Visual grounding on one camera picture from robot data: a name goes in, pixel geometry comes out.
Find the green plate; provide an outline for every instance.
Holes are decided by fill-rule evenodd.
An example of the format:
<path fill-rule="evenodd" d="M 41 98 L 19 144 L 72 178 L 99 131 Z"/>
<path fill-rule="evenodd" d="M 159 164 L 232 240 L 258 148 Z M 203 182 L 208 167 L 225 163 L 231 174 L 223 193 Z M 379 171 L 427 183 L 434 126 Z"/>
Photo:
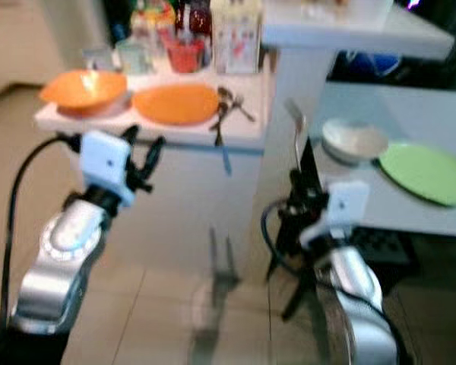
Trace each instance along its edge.
<path fill-rule="evenodd" d="M 456 157 L 417 144 L 391 144 L 380 156 L 382 169 L 410 192 L 433 202 L 456 205 Z"/>

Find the black cable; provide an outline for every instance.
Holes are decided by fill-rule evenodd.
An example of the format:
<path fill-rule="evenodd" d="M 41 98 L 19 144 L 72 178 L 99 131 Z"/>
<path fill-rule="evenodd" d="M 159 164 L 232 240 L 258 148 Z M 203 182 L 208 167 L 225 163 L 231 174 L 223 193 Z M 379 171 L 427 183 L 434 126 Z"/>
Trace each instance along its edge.
<path fill-rule="evenodd" d="M 47 146 L 63 141 L 70 143 L 71 139 L 59 135 L 54 138 L 50 138 L 43 143 L 39 144 L 33 149 L 32 152 L 27 156 L 25 161 L 22 163 L 21 168 L 18 170 L 17 175 L 15 176 L 14 185 L 10 193 L 10 201 L 8 203 L 8 217 L 7 217 L 7 230 L 5 238 L 5 253 L 3 258 L 3 270 L 2 270 L 2 292 L 0 297 L 0 335 L 5 333 L 7 328 L 7 319 L 8 319 L 8 284 L 10 281 L 10 258 L 12 251 L 12 241 L 14 238 L 14 221 L 15 221 L 15 204 L 17 201 L 17 193 L 20 187 L 22 178 L 24 177 L 25 171 L 27 170 L 29 164 L 32 160 Z"/>
<path fill-rule="evenodd" d="M 277 263 L 282 266 L 286 271 L 288 271 L 291 275 L 295 276 L 296 278 L 300 279 L 301 273 L 299 270 L 296 270 L 293 268 L 291 265 L 287 263 L 285 258 L 282 256 L 282 254 L 275 248 L 274 243 L 272 242 L 270 235 L 268 233 L 267 229 L 267 220 L 268 220 L 268 215 L 275 209 L 275 208 L 282 208 L 285 204 L 287 203 L 287 198 L 279 199 L 276 200 L 275 202 L 272 202 L 267 206 L 262 215 L 261 215 L 261 233 L 262 236 L 264 237 L 264 241 L 267 244 L 269 250 L 271 251 L 273 257 L 277 260 Z M 375 307 L 372 302 L 369 300 L 360 297 L 358 295 L 352 294 L 349 291 L 344 290 L 342 287 L 335 286 L 333 284 L 321 281 L 319 279 L 315 279 L 315 283 L 323 287 L 324 289 L 328 290 L 335 290 L 338 293 L 343 294 L 345 297 L 349 297 L 350 299 L 356 300 L 358 302 L 361 302 L 367 307 L 369 307 L 373 312 L 375 312 L 380 318 L 382 318 L 384 321 L 387 322 L 388 327 L 390 328 L 390 332 L 392 333 L 392 336 L 394 337 L 395 343 L 397 345 L 397 358 L 398 358 L 398 363 L 400 364 L 411 364 L 412 357 L 407 353 L 407 349 L 405 348 L 405 343 L 404 340 L 398 330 L 398 328 L 395 326 L 395 324 L 390 320 L 390 318 L 380 309 Z"/>

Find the orange bowl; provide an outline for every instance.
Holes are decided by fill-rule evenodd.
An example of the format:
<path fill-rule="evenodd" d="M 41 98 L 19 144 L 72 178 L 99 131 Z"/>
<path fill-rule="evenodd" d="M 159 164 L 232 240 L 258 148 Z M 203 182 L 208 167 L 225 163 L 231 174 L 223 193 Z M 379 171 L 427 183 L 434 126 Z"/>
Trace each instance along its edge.
<path fill-rule="evenodd" d="M 47 84 L 39 97 L 62 108 L 100 108 L 127 91 L 122 74 L 95 70 L 74 70 L 60 74 Z"/>
<path fill-rule="evenodd" d="M 196 125 L 217 111 L 218 94 L 205 84 L 172 84 L 137 92 L 134 108 L 145 118 L 164 125 Z"/>

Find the tiled floor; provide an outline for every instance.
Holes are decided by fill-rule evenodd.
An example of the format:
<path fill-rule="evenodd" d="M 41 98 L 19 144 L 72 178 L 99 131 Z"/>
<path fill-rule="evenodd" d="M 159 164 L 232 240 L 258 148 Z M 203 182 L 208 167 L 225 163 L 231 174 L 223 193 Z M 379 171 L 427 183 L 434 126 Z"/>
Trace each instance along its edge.
<path fill-rule="evenodd" d="M 25 154 L 47 134 L 32 115 L 35 89 L 0 99 L 0 265 L 11 179 Z M 69 162 L 51 148 L 27 174 L 19 199 L 11 297 L 36 254 L 36 236 L 75 186 Z M 456 240 L 417 237 L 423 273 L 401 283 L 385 308 L 417 363 L 456 364 Z M 89 290 L 63 363 L 112 364 L 320 364 L 328 362 L 324 314 L 308 295 L 288 323 L 280 313 L 295 288 L 277 271 L 268 287 L 125 262 L 107 249 L 92 271 Z M 221 303 L 212 310 L 212 293 Z"/>

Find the white bowl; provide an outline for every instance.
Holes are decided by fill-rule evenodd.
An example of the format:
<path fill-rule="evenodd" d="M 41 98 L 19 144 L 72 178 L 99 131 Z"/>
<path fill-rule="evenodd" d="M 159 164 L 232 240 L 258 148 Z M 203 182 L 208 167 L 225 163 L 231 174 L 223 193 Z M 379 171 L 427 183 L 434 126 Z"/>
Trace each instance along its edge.
<path fill-rule="evenodd" d="M 345 163 L 376 159 L 388 148 L 388 139 L 375 126 L 345 119 L 329 119 L 322 127 L 323 146 Z"/>

